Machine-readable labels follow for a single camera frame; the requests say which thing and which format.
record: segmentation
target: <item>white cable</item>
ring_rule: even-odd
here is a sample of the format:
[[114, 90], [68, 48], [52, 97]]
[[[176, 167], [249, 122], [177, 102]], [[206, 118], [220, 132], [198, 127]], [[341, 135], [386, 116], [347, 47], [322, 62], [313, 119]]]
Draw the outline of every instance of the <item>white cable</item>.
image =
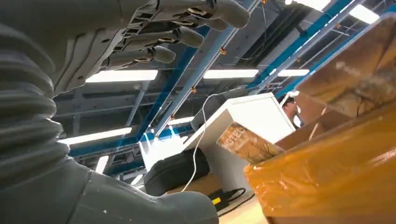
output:
[[188, 187], [188, 185], [190, 185], [190, 183], [191, 183], [192, 180], [194, 179], [195, 174], [197, 173], [197, 163], [196, 163], [196, 161], [195, 161], [195, 154], [197, 153], [197, 149], [198, 149], [199, 143], [201, 142], [202, 138], [204, 137], [205, 132], [206, 132], [206, 128], [207, 128], [206, 116], [205, 116], [205, 104], [206, 104], [206, 102], [208, 102], [208, 100], [209, 100], [211, 97], [221, 95], [221, 94], [223, 94], [223, 93], [225, 93], [225, 92], [222, 92], [222, 93], [214, 93], [214, 94], [208, 96], [208, 98], [206, 98], [204, 104], [202, 105], [202, 114], [204, 115], [204, 122], [205, 122], [205, 123], [204, 123], [204, 125], [205, 125], [205, 126], [204, 126], [204, 132], [202, 133], [201, 137], [199, 138], [199, 140], [198, 140], [198, 142], [197, 142], [197, 145], [195, 146], [194, 153], [193, 153], [193, 155], [192, 155], [192, 160], [193, 160], [193, 162], [194, 162], [194, 172], [192, 173], [192, 176], [191, 176], [190, 180], [187, 182], [187, 184], [185, 185], [185, 187], [183, 188], [183, 190], [182, 190], [181, 192], [183, 192], [183, 191], [186, 190], [186, 188]]

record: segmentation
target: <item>person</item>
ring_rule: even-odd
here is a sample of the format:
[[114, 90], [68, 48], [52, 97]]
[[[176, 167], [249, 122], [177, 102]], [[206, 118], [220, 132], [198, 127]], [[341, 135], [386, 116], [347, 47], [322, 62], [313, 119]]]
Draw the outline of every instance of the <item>person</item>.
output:
[[[281, 104], [281, 102], [283, 101], [283, 99], [286, 97], [286, 94], [279, 97], [278, 103]], [[289, 96], [286, 101], [284, 102], [284, 104], [282, 105], [282, 109], [285, 112], [286, 116], [289, 118], [290, 122], [292, 123], [292, 125], [294, 126], [294, 128], [297, 130], [300, 127], [297, 126], [294, 123], [294, 118], [297, 116], [298, 117], [298, 107], [296, 102], [294, 101], [294, 97]]]

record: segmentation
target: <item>white shelf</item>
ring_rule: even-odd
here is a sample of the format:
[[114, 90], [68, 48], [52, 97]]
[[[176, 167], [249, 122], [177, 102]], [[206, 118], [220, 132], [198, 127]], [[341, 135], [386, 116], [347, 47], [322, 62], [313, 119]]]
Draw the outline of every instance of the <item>white shelf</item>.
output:
[[[233, 122], [245, 126], [260, 137], [276, 143], [295, 131], [272, 93], [264, 93], [227, 100], [207, 121], [206, 131], [199, 148], [212, 146]], [[202, 125], [184, 144], [183, 148], [194, 148], [204, 133]]]
[[[233, 122], [273, 143], [295, 129], [272, 93], [229, 99], [206, 121], [205, 135], [198, 147], [204, 152], [211, 172], [218, 178], [223, 190], [245, 188], [249, 191], [251, 188], [243, 174], [248, 162], [216, 144]], [[183, 144], [184, 150], [197, 145], [204, 128], [205, 125], [202, 125]]]

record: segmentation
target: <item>yellow label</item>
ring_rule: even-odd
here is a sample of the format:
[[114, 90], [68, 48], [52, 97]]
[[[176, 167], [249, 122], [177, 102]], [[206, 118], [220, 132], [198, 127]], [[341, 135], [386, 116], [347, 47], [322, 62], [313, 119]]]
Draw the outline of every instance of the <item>yellow label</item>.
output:
[[212, 202], [213, 202], [213, 204], [218, 204], [221, 202], [221, 199], [218, 197], [216, 199], [213, 199]]

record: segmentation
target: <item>robotic hand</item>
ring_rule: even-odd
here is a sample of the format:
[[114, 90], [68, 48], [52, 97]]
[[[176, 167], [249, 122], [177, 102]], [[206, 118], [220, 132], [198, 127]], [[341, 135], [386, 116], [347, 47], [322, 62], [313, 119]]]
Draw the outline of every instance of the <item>robotic hand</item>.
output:
[[133, 51], [121, 51], [112, 53], [101, 65], [99, 71], [119, 70], [134, 66], [137, 63], [157, 60], [162, 63], [171, 63], [176, 54], [164, 47], [156, 46]]
[[[7, 206], [0, 211], [2, 222], [218, 223], [211, 200], [199, 193], [151, 197], [78, 165], [67, 156], [69, 147], [57, 142], [62, 126], [50, 120], [56, 112], [52, 97], [82, 86], [100, 68], [142, 58], [170, 61], [174, 54], [156, 46], [158, 41], [198, 46], [198, 35], [181, 25], [241, 28], [248, 18], [233, 0], [3, 0], [0, 201]], [[194, 38], [185, 39], [188, 35]], [[135, 51], [113, 53], [124, 40]]]

